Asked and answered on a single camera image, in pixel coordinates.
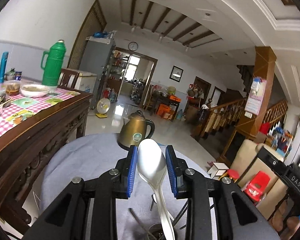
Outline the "silver metal spoon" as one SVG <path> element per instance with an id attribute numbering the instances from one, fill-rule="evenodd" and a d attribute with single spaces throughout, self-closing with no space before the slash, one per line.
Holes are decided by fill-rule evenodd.
<path id="1" fill-rule="evenodd" d="M 166 159 L 160 146 L 153 139 L 145 139 L 138 146 L 139 176 L 152 188 L 162 230 L 166 239 L 175 239 L 172 222 L 162 192 L 162 183 L 167 173 Z"/>

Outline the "dark chopstick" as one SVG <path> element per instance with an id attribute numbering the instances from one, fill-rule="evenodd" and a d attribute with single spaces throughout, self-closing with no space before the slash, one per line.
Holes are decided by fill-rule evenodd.
<path id="1" fill-rule="evenodd" d="M 139 217 L 136 215 L 136 213 L 134 212 L 134 210 L 130 207 L 128 209 L 129 213 L 133 216 L 133 218 L 136 220 L 136 222 L 138 223 L 138 225 L 144 230 L 145 233 L 147 233 L 147 236 L 150 239 L 157 239 L 147 228 L 146 226 L 143 224 L 143 222 L 139 219 Z"/>
<path id="2" fill-rule="evenodd" d="M 185 202 L 185 204 L 183 205 L 183 207 L 181 208 L 181 210 L 179 211 L 179 213 L 177 214 L 177 216 L 173 220 L 173 222 L 172 222 L 173 226 L 175 226 L 179 222 L 179 220 L 181 219 L 181 217 L 187 211 L 187 206 L 188 206 L 188 201 Z"/>

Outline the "red plastic child chair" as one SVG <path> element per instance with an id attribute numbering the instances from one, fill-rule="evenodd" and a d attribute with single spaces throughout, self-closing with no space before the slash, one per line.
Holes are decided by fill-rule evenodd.
<path id="1" fill-rule="evenodd" d="M 265 190 L 270 182 L 270 176 L 263 171 L 258 171 L 252 180 L 247 181 L 242 191 L 255 203 L 258 204 L 265 196 Z"/>

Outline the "grey blue-edged table cloth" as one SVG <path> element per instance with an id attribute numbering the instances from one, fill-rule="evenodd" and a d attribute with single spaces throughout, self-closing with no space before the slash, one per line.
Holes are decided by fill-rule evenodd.
<path id="1" fill-rule="evenodd" d="M 122 169 L 128 150 L 115 135 L 94 134 L 63 146 L 49 161 L 42 184 L 44 212 L 25 239 L 117 239 L 127 220 L 127 206 L 141 208 L 152 188 L 139 176 L 136 165 L 133 192 L 127 198 Z M 168 171 L 162 183 L 166 207 L 186 199 L 186 239 L 212 239 L 209 190 L 212 180 L 188 167 L 175 151 L 183 172 L 183 189 L 175 198 Z"/>

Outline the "red yellow small stool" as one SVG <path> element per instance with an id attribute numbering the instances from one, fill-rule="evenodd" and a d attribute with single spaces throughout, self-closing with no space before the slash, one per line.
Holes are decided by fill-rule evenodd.
<path id="1" fill-rule="evenodd" d="M 228 169 L 226 172 L 226 176 L 229 177 L 234 182 L 236 182 L 239 179 L 239 173 L 233 169 Z"/>

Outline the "grey metal utensil holder cup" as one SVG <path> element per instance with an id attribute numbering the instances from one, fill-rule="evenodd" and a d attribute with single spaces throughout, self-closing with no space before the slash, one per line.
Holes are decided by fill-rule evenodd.
<path id="1" fill-rule="evenodd" d="M 155 223 L 155 224 L 151 225 L 148 230 L 152 234 L 152 236 L 147 234 L 145 237 L 145 239 L 147 239 L 147 240 L 154 239 L 153 237 L 155 237 L 155 239 L 159 239 L 161 236 L 164 235 L 162 226 L 160 223 Z"/>

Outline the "small electric heater fan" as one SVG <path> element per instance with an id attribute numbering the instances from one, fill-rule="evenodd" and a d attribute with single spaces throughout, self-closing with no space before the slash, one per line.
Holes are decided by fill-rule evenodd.
<path id="1" fill-rule="evenodd" d="M 110 109 L 110 100 L 108 98 L 102 98 L 96 105 L 96 116 L 98 118 L 106 118 Z"/>

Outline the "white chest freezer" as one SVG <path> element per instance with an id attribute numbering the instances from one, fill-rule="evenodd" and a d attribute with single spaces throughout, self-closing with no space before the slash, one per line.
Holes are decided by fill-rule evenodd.
<path id="1" fill-rule="evenodd" d="M 97 75 L 90 72 L 81 71 L 81 70 L 74 70 L 74 71 L 79 72 L 79 77 L 74 89 L 92 93 L 94 90 Z"/>

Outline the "carved dark wooden sideboard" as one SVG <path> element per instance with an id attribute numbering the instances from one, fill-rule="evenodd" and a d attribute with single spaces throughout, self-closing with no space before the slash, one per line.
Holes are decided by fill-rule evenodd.
<path id="1" fill-rule="evenodd" d="M 22 235 L 31 216 L 23 204 L 55 153 L 85 135 L 92 95 L 78 95 L 39 111 L 0 137 L 0 218 Z"/>

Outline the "green thermos jug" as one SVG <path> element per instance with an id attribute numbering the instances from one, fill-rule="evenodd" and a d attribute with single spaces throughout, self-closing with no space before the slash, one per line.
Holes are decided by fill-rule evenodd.
<path id="1" fill-rule="evenodd" d="M 44 71 L 42 85 L 57 87 L 61 74 L 66 47 L 64 40 L 58 40 L 49 51 L 44 51 L 40 67 Z"/>

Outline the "pink checkered table cover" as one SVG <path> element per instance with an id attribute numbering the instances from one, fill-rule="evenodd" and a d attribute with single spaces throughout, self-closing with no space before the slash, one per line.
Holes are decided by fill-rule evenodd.
<path id="1" fill-rule="evenodd" d="M 79 95 L 79 92 L 57 88 L 46 96 L 28 98 L 21 94 L 19 81 L 0 84 L 0 137 L 38 112 Z"/>

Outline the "grey refrigerator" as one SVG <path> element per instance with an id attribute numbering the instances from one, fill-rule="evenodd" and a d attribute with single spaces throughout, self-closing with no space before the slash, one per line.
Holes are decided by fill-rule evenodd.
<path id="1" fill-rule="evenodd" d="M 86 45 L 79 70 L 96 74 L 96 81 L 91 93 L 90 108 L 95 109 L 102 96 L 109 68 L 115 49 L 114 38 L 96 38 L 89 36 L 85 39 Z"/>

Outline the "white bowl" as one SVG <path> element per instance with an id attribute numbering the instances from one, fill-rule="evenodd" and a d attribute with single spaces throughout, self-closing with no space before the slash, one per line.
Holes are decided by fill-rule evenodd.
<path id="1" fill-rule="evenodd" d="M 20 87 L 20 92 L 23 96 L 28 98 L 39 98 L 46 96 L 50 92 L 50 89 L 45 85 L 25 84 Z"/>

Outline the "framed wall picture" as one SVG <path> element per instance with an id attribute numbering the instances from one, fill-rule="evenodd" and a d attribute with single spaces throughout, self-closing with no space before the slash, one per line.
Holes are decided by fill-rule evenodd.
<path id="1" fill-rule="evenodd" d="M 183 75 L 183 69 L 177 66 L 173 66 L 169 78 L 175 82 L 180 82 L 182 75 Z"/>

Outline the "round wall clock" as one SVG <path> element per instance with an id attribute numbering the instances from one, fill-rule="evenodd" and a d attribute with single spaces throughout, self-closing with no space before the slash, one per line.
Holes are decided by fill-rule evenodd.
<path id="1" fill-rule="evenodd" d="M 130 51 L 137 51 L 138 48 L 139 48 L 139 45 L 138 45 L 137 42 L 130 42 L 130 43 L 128 44 L 128 49 L 129 49 Z"/>

